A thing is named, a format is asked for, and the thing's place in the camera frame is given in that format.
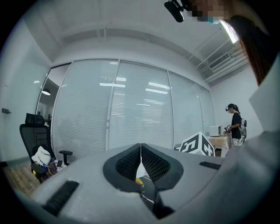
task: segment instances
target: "chair armrest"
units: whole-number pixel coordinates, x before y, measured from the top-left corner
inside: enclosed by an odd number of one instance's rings
[[[32,163],[32,164],[30,165],[30,167],[31,167],[32,170],[34,170],[34,171],[35,171],[37,174],[39,174],[39,175],[43,175],[43,174],[46,173],[45,169],[44,169],[43,167],[39,166],[39,165],[36,164],[36,163]]]
[[[72,155],[73,154],[73,152],[66,151],[66,150],[61,150],[61,151],[59,151],[59,153],[64,154],[64,155]]]

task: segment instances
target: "black mesh chair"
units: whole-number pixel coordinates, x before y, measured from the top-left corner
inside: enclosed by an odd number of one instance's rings
[[[41,115],[34,115],[26,113],[25,124],[21,124],[19,127],[21,138],[28,152],[31,161],[31,171],[36,172],[36,178],[41,182],[41,176],[46,173],[45,169],[40,165],[34,163],[31,159],[34,156],[40,146],[47,150],[52,158],[55,158],[50,142],[50,129],[45,126],[45,119]],[[59,151],[63,154],[64,164],[67,163],[67,155],[72,155],[70,151]]]

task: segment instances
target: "chair headrest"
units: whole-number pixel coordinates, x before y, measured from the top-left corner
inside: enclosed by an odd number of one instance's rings
[[[32,127],[41,127],[45,125],[45,119],[41,115],[26,113],[25,124]]]

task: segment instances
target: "microwave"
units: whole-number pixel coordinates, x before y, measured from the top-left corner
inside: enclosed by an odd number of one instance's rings
[[[222,127],[219,126],[210,126],[210,136],[217,137],[221,135]]]

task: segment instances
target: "glass wall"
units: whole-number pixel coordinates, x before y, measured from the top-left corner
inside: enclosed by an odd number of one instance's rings
[[[42,92],[39,97],[36,114],[41,115],[45,119],[45,125],[51,125],[53,106],[56,100],[58,89],[62,85],[63,78],[70,64],[52,68],[47,76],[47,80],[42,87]]]
[[[208,94],[188,79],[144,64],[76,61],[56,99],[54,152],[59,158],[58,151],[72,151],[72,162],[135,143],[173,149],[214,123]]]
[[[109,149],[134,143],[172,147],[167,71],[121,62],[115,81]]]
[[[200,85],[197,85],[197,90],[200,99],[202,118],[203,118],[203,134],[209,136],[210,126],[215,125],[215,114],[212,103],[211,93]]]
[[[106,122],[118,61],[84,60],[71,65],[56,100],[53,150],[73,152],[72,162],[106,150]]]
[[[169,72],[172,93],[174,147],[199,131],[203,132],[196,84]]]

